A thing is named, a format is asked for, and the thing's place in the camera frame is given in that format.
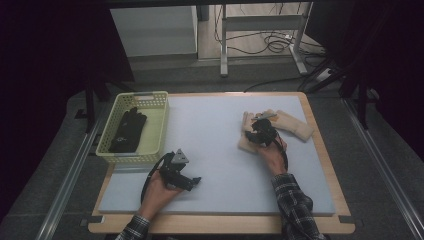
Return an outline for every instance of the light blue surface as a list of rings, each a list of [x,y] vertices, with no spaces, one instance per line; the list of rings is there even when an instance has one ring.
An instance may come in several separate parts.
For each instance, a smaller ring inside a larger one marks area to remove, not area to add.
[[[278,213],[270,173],[257,154],[237,147],[243,112],[282,110],[306,122],[296,96],[170,97],[165,152],[185,153],[187,177],[202,177],[191,192],[179,195],[164,212]],[[314,214],[335,212],[314,142],[303,142],[279,131],[287,142],[289,172],[314,200]],[[134,212],[140,206],[145,173],[114,173],[104,194],[101,212]]]

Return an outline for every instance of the green basket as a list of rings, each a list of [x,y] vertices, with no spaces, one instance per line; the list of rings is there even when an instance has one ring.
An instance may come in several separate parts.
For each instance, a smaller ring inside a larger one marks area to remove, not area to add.
[[[147,116],[136,152],[109,152],[122,116],[133,107],[137,107],[138,112]],[[118,94],[97,146],[96,155],[110,163],[156,162],[163,155],[168,110],[168,93],[164,91]]]

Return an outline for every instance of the plaid sleeve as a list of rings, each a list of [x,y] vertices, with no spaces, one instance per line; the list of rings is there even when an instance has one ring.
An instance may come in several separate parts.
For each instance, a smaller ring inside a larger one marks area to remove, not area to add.
[[[283,236],[287,239],[325,239],[312,217],[313,201],[306,196],[292,174],[277,175],[272,179],[277,203],[283,217]]]
[[[147,237],[150,222],[141,217],[134,215],[131,222],[127,224],[125,229],[118,235],[116,240],[140,240]]]

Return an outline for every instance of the wooden table edge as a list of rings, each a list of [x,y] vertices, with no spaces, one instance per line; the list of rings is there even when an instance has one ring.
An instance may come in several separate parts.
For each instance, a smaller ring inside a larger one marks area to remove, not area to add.
[[[301,92],[226,92],[226,93],[181,93],[169,94],[170,97],[200,96],[297,96],[302,105],[307,124],[314,128],[312,135],[315,148],[323,167],[327,184],[330,188],[336,213],[332,216],[314,217],[321,233],[350,234],[355,231],[353,221],[342,223],[340,216],[351,219],[351,214],[344,198],[339,181],[334,172],[327,149],[315,121],[309,101]],[[100,189],[92,216],[102,216],[102,222],[89,223],[88,229],[93,233],[119,233],[131,220],[133,214],[102,214],[98,211],[103,194],[109,184],[115,165],[110,164],[105,180]],[[152,234],[279,234],[281,219],[277,215],[265,216],[229,216],[229,215],[171,215],[160,214],[151,223]]]

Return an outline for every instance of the wrist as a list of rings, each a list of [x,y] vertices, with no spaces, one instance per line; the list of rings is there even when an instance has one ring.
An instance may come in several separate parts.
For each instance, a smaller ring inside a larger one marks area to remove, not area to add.
[[[286,173],[287,171],[285,169],[275,170],[275,171],[272,171],[272,176],[275,177],[277,175],[286,174]]]
[[[156,213],[150,211],[149,209],[144,209],[144,208],[140,207],[140,209],[137,211],[137,215],[145,218],[148,221],[152,221],[153,218],[155,217]]]

